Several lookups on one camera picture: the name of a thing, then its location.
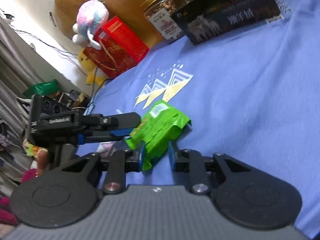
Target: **red fabric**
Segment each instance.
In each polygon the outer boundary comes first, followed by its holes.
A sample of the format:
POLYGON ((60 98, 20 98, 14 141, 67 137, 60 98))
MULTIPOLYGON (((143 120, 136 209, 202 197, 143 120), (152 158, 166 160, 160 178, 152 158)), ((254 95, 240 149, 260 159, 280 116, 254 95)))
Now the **red fabric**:
POLYGON ((37 169, 30 169, 26 171, 22 176, 22 183, 28 181, 29 179, 35 178, 37 173, 37 169))
MULTIPOLYGON (((26 182, 29 179, 35 178, 37 173, 37 169, 30 169, 26 171, 23 176, 21 182, 26 182)), ((14 215, 10 212, 10 198, 3 197, 0 199, 0 223, 16 226, 17 220, 14 215)))

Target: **snack package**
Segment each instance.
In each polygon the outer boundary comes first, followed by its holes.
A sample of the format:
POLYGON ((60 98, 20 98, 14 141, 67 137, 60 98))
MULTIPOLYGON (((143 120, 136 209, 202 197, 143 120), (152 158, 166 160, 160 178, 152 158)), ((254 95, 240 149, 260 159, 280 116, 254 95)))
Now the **snack package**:
POLYGON ((38 151, 44 149, 42 147, 35 146, 29 143, 26 138, 23 140, 22 148, 24 149, 24 151, 28 156, 33 156, 33 157, 37 157, 38 151))
POLYGON ((143 171, 150 170, 168 149, 168 142, 176 140, 187 124, 189 117, 183 112, 160 100, 144 115, 140 125, 133 129, 126 140, 130 149, 135 149, 140 141, 146 143, 143 171))
POLYGON ((53 95, 56 94, 57 92, 59 92, 59 84, 58 81, 56 79, 50 81, 50 82, 44 82, 44 83, 39 83, 39 84, 35 84, 31 87, 29 87, 26 91, 23 92, 23 95, 26 98, 31 98, 34 94, 38 94, 38 95, 53 95))

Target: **blue fabric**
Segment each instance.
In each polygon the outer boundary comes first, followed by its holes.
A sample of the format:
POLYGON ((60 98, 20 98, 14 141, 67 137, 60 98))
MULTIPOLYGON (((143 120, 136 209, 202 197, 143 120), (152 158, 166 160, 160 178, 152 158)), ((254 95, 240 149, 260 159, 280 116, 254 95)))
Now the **blue fabric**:
MULTIPOLYGON (((142 116, 150 106, 135 102, 146 84, 167 83, 174 68, 193 75, 168 102, 192 120, 179 148, 226 153, 294 185, 303 198, 295 226, 313 238, 320 231, 320 0, 277 1, 284 20, 154 49, 101 89, 92 112, 142 116)), ((78 154, 96 149, 84 145, 78 154)), ((148 173, 127 174, 127 183, 175 183, 168 156, 148 173)))

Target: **barcode label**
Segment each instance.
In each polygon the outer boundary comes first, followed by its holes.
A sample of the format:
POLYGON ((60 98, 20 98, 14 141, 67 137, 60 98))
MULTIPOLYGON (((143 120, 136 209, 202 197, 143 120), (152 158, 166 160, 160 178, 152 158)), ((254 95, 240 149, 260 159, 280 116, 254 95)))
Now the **barcode label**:
POLYGON ((105 33, 105 32, 102 32, 102 33, 99 34, 99 38, 100 38, 100 39, 103 39, 104 36, 106 36, 106 33, 105 33))
POLYGON ((159 105, 154 106, 149 112, 153 118, 156 118, 162 111, 169 109, 165 104, 161 103, 159 105))

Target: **black box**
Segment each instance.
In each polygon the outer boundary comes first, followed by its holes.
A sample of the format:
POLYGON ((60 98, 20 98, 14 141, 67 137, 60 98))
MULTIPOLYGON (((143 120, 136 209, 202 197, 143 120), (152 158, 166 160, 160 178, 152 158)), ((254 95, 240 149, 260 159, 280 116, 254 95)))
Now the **black box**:
POLYGON ((275 0, 187 0, 172 19, 198 44, 279 14, 275 0))

